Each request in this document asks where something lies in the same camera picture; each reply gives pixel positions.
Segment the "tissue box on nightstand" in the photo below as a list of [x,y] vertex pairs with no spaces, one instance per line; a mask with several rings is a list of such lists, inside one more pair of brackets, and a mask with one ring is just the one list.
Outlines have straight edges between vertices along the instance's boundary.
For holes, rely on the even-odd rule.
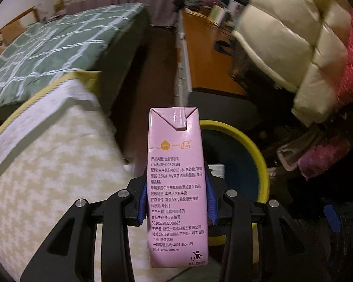
[[63,0],[58,0],[58,1],[54,4],[53,8],[54,8],[55,13],[58,13],[58,12],[64,10],[64,9],[65,9],[64,1],[63,1]]

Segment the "white printed carton box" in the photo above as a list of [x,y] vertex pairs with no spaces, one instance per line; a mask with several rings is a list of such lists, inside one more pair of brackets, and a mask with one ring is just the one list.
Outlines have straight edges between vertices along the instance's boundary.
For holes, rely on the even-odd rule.
[[223,164],[209,164],[211,174],[215,177],[225,179],[225,165]]

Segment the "cream puffer jacket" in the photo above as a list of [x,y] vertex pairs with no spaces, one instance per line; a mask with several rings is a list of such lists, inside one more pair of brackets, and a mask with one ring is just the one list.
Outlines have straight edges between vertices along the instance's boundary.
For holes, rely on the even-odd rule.
[[337,105],[351,30],[347,0],[249,0],[234,37],[252,62],[292,92],[295,117],[322,123]]

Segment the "yellow rimmed trash bin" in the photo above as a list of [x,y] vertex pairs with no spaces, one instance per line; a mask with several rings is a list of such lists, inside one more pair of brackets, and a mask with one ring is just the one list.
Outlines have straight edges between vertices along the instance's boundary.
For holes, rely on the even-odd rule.
[[[201,120],[201,137],[206,176],[210,177],[218,201],[218,214],[225,213],[222,196],[233,189],[248,200],[266,203],[270,195],[268,168],[255,143],[242,131],[219,121]],[[211,174],[209,164],[225,165],[225,179]],[[208,244],[225,244],[224,219],[208,227]]]

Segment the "patterned beige teal table cloth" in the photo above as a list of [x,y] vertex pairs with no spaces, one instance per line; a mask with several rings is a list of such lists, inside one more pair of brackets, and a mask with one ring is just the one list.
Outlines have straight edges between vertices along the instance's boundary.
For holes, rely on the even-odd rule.
[[127,186],[95,71],[63,75],[0,126],[0,263],[15,281],[72,206]]

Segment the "pink milk carton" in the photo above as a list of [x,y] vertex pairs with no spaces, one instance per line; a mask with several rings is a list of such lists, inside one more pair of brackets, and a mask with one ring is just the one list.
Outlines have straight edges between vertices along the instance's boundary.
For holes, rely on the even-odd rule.
[[147,196],[151,266],[207,264],[206,180],[197,108],[150,110]]

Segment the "wooden desk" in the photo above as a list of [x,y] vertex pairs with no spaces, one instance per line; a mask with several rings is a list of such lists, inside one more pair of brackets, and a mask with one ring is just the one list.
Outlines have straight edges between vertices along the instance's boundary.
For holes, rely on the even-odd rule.
[[246,91],[230,76],[233,58],[214,49],[216,41],[229,41],[228,33],[184,10],[179,13],[179,23],[191,90],[233,98],[245,96]]

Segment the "right brown pillow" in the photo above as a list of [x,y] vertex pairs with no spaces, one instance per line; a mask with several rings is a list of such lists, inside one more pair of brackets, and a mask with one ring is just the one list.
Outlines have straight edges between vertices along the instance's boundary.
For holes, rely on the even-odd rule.
[[3,27],[1,34],[6,45],[10,45],[18,36],[26,31],[25,27],[19,20]]

